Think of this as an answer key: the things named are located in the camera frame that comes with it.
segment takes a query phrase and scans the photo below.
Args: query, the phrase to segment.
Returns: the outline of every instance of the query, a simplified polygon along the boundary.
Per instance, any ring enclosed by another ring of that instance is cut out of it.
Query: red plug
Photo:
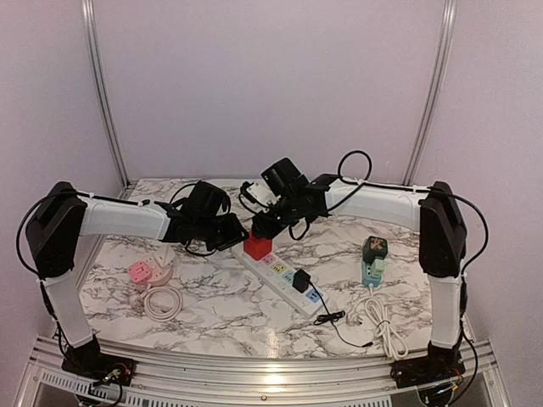
[[[244,251],[256,261],[263,259],[272,252],[273,241],[268,239],[257,239],[253,232],[249,232],[249,239],[244,240]]]

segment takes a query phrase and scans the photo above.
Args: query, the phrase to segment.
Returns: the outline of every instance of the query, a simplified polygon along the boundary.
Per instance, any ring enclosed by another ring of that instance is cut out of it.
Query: black power adapter
[[[311,276],[303,269],[298,269],[294,273],[294,280],[292,281],[292,287],[296,288],[299,293],[305,293],[309,288],[311,282]]]

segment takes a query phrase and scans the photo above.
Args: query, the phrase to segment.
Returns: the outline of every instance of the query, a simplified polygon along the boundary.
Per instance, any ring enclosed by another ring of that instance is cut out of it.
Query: white coiled cable
[[[151,304],[151,298],[157,293],[166,293],[173,298],[173,306],[167,311],[156,309]],[[154,287],[145,292],[143,297],[143,309],[145,314],[156,322],[168,322],[173,320],[183,308],[183,297],[179,290],[172,287]]]
[[[363,298],[355,307],[357,311],[361,304],[364,304],[364,311],[367,317],[376,326],[375,338],[380,338],[383,341],[384,354],[394,360],[402,360],[409,354],[409,348],[406,341],[402,339],[400,334],[391,326],[389,319],[389,311],[383,302],[373,295],[373,285],[370,284],[370,297]],[[356,312],[358,321],[361,322],[361,317]]]

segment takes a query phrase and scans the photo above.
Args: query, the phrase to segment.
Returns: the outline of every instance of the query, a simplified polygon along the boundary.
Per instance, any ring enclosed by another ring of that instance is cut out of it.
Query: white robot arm
[[[80,236],[127,235],[185,247],[198,240],[205,242],[210,252],[224,250],[248,237],[230,207],[228,195],[204,181],[196,183],[187,198],[173,204],[98,197],[59,182],[41,200],[25,234],[45,304],[57,321],[59,335],[69,344],[63,368],[100,379],[119,363],[133,364],[132,360],[102,354],[88,325],[70,273]],[[218,215],[221,209],[225,213]],[[122,384],[129,384],[130,375],[124,380]]]
[[[461,275],[466,254],[467,229],[456,204],[459,198],[444,182],[432,187],[403,187],[345,180],[323,174],[309,182],[289,159],[282,159],[262,173],[275,200],[260,201],[259,188],[246,183],[241,190],[248,200],[265,207],[253,217],[252,236],[273,239],[304,220],[306,231],[319,216],[352,215],[405,226],[420,233],[419,263],[428,274],[432,293],[433,328],[428,356],[400,360],[392,376],[399,387],[408,387],[464,372],[459,356],[461,318],[467,289]]]

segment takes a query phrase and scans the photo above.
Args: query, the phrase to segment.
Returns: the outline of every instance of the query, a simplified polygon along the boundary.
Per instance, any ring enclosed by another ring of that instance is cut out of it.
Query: white power strip
[[[275,253],[271,252],[264,259],[256,261],[244,252],[243,244],[239,244],[232,248],[232,254],[271,288],[275,294],[287,301],[305,318],[311,318],[322,308],[322,301],[313,287],[309,286],[304,293],[299,293],[298,290],[292,287],[296,270]],[[318,287],[316,289],[319,290],[322,298],[327,301],[327,294]]]

